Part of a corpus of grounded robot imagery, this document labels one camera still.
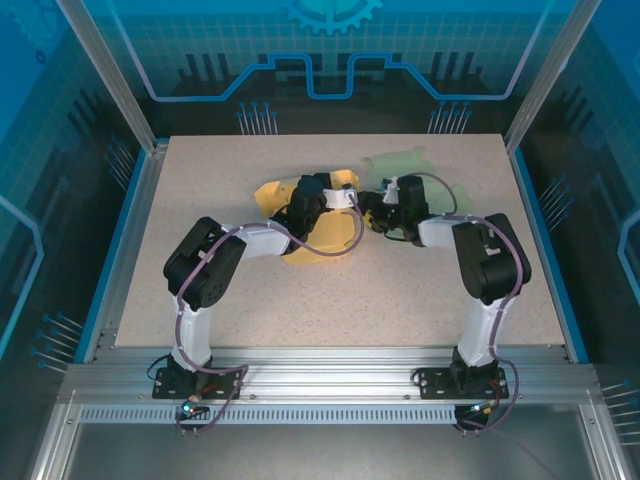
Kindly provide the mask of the yellow paper box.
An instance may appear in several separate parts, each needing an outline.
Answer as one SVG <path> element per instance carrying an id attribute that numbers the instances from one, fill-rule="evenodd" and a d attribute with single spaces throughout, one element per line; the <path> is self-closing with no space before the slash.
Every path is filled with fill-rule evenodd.
<path id="1" fill-rule="evenodd" d="M 331 179 L 329 189 L 354 188 L 358 193 L 359 178 L 351 170 L 328 172 Z M 255 192 L 255 199 L 263 215 L 270 221 L 272 216 L 290 200 L 291 193 L 300 177 L 273 181 L 264 184 Z M 358 243 L 362 229 L 355 225 L 351 213 L 354 208 L 329 210 L 320 215 L 308 239 L 295 239 L 283 253 L 284 261 L 291 265 L 305 265 L 339 257 Z"/>

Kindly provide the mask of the green paper box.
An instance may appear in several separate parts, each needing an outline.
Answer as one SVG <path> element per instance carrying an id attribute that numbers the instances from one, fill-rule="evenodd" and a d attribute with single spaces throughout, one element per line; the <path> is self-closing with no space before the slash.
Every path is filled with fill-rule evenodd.
<path id="1" fill-rule="evenodd" d="M 424 147 L 394 151 L 364 157 L 359 166 L 361 191 L 381 191 L 382 181 L 391 177 L 401 177 L 419 173 L 423 181 L 426 201 L 432 213 L 439 215 L 453 211 L 453 200 L 446 187 L 437 180 L 425 176 L 433 174 L 443 180 L 452 190 L 457 201 L 456 215 L 472 213 L 473 202 L 466 188 L 449 175 L 442 172 L 432 162 L 425 160 Z"/>

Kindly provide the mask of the blue table edge strip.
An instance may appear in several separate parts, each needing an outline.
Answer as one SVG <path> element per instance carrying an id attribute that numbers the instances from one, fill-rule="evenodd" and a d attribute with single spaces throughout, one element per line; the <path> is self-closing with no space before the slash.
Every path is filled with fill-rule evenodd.
<path id="1" fill-rule="evenodd" d="M 148 155 L 144 150 L 141 150 L 136 164 L 134 166 L 132 179 L 127 187 L 123 204 L 120 209 L 120 213 L 116 222 L 116 226 L 109 244 L 109 248 L 101 269 L 98 283 L 89 307 L 89 311 L 84 323 L 84 327 L 80 336 L 78 346 L 76 347 L 72 364 L 80 364 L 86 361 L 86 356 L 89 353 L 90 343 L 94 329 L 98 321 L 99 311 L 104 299 L 109 279 L 114 269 L 116 255 L 118 253 L 122 237 L 124 235 L 125 226 L 130 216 L 133 200 L 138 189 L 140 177 L 148 163 Z"/>
<path id="2" fill-rule="evenodd" d="M 538 251 L 545 281 L 563 333 L 568 358 L 573 363 L 588 364 L 590 358 L 558 264 L 549 231 L 543 219 L 531 175 L 519 147 L 510 154 L 510 161 Z"/>

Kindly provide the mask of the grey metal bottom plate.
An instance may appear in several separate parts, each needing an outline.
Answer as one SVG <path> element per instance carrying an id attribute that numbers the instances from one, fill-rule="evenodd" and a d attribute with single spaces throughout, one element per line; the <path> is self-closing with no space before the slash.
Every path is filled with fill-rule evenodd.
<path id="1" fill-rule="evenodd" d="M 81 429 L 65 480 L 597 480 L 571 419 L 463 436 L 447 426 Z"/>

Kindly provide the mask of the wide aluminium frame rail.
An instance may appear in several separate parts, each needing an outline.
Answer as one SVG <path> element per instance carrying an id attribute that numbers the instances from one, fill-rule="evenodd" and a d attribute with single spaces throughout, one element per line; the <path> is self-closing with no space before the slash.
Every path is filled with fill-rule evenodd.
<path id="1" fill-rule="evenodd" d="M 603 400 L 595 369 L 571 363 L 564 348 L 503 347 L 518 405 L 588 404 Z M 153 348 L 100 348 L 89 364 L 68 367 L 59 390 L 60 402 L 80 404 L 146 404 L 152 382 L 146 375 L 159 357 Z M 217 348 L 213 363 L 246 365 L 243 404 L 416 404 L 411 376 L 419 367 L 447 367 L 449 347 L 362 348 Z"/>

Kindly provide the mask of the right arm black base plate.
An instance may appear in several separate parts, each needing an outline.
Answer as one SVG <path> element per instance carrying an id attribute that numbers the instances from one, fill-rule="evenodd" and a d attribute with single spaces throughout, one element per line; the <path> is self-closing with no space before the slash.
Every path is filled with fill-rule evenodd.
<path id="1" fill-rule="evenodd" d="M 425 367 L 416 369 L 413 384 L 419 389 L 422 400 L 500 400 L 510 397 L 505 372 L 497 367 L 491 373 L 454 374 L 449 367 Z"/>

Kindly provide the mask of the aluminium corner post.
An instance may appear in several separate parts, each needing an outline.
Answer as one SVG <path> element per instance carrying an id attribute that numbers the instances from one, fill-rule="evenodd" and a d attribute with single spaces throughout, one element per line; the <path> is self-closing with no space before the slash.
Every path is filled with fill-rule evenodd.
<path id="1" fill-rule="evenodd" d="M 509 156 L 515 155 L 515 151 L 531 127 L 555 82 L 566 68 L 572 53 L 601 2 L 602 0 L 576 0 L 507 131 L 505 149 Z"/>
<path id="2" fill-rule="evenodd" d="M 82 0 L 55 0 L 135 139 L 155 156 L 156 139 L 120 67 Z"/>

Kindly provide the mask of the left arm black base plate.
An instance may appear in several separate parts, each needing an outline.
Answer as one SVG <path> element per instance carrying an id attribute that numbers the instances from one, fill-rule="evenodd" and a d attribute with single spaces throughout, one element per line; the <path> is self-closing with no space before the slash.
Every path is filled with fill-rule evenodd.
<path id="1" fill-rule="evenodd" d="M 204 400 L 233 399 L 232 391 L 238 385 L 240 373 L 206 374 L 191 372 L 179 367 L 163 367 L 157 370 L 152 397 L 154 399 L 187 400 L 198 396 Z"/>

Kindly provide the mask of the narrow aluminium frame rail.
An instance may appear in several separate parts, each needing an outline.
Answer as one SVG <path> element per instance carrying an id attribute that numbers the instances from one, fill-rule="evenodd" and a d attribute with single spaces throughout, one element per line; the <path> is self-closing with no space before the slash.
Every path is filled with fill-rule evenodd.
<path id="1" fill-rule="evenodd" d="M 606 406 L 579 405 L 587 443 L 598 480 L 632 480 L 617 432 Z"/>
<path id="2" fill-rule="evenodd" d="M 81 411 L 76 403 L 54 406 L 29 480 L 64 479 Z"/>

